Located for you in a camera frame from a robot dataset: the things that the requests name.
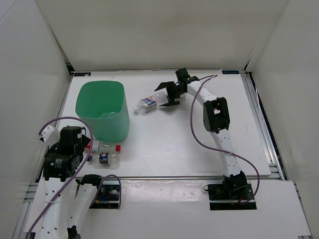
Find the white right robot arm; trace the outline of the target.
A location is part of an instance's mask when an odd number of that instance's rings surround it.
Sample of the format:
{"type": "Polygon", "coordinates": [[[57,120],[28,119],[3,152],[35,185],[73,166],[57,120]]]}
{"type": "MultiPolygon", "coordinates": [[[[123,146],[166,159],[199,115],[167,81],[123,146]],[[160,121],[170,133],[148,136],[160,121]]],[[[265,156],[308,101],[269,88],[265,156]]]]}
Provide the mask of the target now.
{"type": "Polygon", "coordinates": [[[204,88],[208,80],[217,77],[210,75],[199,79],[197,76],[190,76],[185,68],[175,72],[177,82],[161,82],[156,91],[166,89],[168,102],[164,107],[171,107],[179,104],[182,95],[193,96],[190,110],[190,128],[193,129],[193,108],[195,102],[199,102],[203,107],[203,124],[215,141],[216,148],[222,162],[224,187],[223,194],[229,199],[243,197],[247,186],[247,179],[242,171],[240,164],[233,152],[233,146],[230,139],[229,126],[230,116],[227,100],[224,97],[217,97],[204,88]]]}

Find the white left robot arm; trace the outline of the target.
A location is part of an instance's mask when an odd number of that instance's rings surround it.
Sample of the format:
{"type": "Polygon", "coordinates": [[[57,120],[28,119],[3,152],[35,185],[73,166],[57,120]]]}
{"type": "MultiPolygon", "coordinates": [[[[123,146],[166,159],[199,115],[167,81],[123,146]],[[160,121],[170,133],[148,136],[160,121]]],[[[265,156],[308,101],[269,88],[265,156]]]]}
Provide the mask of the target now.
{"type": "Polygon", "coordinates": [[[66,126],[44,157],[45,205],[41,239],[79,239],[80,228],[94,199],[103,197],[102,177],[85,175],[76,180],[83,152],[90,139],[79,126],[66,126]]]}

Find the aluminium table frame rail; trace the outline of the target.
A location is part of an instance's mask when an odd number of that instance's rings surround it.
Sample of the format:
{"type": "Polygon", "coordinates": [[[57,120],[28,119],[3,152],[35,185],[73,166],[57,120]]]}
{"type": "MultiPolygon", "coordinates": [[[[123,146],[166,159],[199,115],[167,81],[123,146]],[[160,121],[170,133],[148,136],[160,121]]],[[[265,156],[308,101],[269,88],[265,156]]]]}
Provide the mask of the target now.
{"type": "Polygon", "coordinates": [[[267,116],[261,103],[258,90],[250,72],[241,72],[242,82],[254,116],[256,127],[261,139],[261,144],[270,167],[269,179],[286,180],[285,169],[282,165],[279,150],[273,138],[267,116]]]}

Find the clear Pepsi bottle black cap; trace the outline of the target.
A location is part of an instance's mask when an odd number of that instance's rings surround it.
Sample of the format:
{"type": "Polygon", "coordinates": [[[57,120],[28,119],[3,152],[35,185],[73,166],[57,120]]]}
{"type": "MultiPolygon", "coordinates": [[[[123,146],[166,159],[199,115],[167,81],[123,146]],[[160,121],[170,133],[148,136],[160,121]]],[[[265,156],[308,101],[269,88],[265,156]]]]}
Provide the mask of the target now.
{"type": "Polygon", "coordinates": [[[120,164],[120,157],[117,153],[102,152],[91,154],[88,161],[89,165],[95,168],[116,169],[120,164]]]}

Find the green plastic bin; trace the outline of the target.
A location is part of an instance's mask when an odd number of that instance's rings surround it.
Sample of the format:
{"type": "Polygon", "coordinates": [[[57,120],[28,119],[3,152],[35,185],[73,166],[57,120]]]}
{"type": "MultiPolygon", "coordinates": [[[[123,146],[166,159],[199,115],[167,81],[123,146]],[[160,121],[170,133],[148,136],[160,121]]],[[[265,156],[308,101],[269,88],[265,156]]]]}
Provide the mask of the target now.
{"type": "Polygon", "coordinates": [[[126,139],[130,118],[122,83],[93,81],[84,84],[77,97],[76,115],[92,129],[96,139],[119,142],[126,139]],[[100,119],[101,113],[117,112],[113,118],[100,119]]]}

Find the clear bottle blue white label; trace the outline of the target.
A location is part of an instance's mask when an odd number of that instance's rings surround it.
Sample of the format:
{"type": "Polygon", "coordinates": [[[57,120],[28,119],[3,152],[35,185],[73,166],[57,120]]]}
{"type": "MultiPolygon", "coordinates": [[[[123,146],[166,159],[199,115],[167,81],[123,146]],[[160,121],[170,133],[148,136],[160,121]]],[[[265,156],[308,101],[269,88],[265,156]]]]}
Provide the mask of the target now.
{"type": "Polygon", "coordinates": [[[159,106],[168,103],[167,95],[164,92],[159,92],[147,98],[141,99],[138,104],[134,107],[134,113],[137,115],[145,115],[154,110],[159,106]]]}

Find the clear bottle red label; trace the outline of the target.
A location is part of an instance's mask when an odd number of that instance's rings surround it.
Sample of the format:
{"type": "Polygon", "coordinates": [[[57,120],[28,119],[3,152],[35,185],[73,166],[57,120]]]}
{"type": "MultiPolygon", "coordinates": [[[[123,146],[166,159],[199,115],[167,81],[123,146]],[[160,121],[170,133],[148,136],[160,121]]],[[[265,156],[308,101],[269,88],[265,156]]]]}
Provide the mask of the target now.
{"type": "Polygon", "coordinates": [[[93,142],[90,142],[85,147],[85,151],[88,152],[91,150],[92,152],[120,152],[121,146],[120,145],[109,145],[102,140],[94,139],[93,142]]]}

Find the clear bottle blue cap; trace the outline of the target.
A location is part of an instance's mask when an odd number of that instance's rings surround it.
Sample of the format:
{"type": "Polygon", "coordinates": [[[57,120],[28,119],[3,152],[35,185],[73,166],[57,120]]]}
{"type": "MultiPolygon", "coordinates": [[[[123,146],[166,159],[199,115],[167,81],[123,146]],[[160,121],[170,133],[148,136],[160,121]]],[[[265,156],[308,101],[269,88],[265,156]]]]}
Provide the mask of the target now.
{"type": "Polygon", "coordinates": [[[100,119],[107,119],[107,118],[113,118],[116,117],[118,115],[117,112],[110,112],[110,113],[101,113],[99,115],[100,119]]]}

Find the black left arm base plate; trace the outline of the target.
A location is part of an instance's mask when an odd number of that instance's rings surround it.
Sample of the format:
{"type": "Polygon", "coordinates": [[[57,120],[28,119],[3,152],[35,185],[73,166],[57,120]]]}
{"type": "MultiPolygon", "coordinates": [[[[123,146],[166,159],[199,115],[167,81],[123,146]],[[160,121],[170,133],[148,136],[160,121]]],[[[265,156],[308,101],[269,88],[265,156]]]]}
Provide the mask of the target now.
{"type": "Polygon", "coordinates": [[[119,209],[122,204],[122,185],[118,180],[105,180],[90,209],[119,209]]]}

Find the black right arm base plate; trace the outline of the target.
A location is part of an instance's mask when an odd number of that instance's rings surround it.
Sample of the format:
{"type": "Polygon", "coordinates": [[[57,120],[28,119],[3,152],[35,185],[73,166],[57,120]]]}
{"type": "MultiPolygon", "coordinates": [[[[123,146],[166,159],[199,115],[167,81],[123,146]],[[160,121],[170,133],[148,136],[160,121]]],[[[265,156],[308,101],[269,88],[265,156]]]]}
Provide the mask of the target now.
{"type": "Polygon", "coordinates": [[[256,202],[251,199],[253,190],[248,184],[240,192],[235,192],[230,196],[222,184],[207,184],[203,186],[204,192],[208,193],[209,206],[211,211],[237,211],[256,210],[256,202]]]}

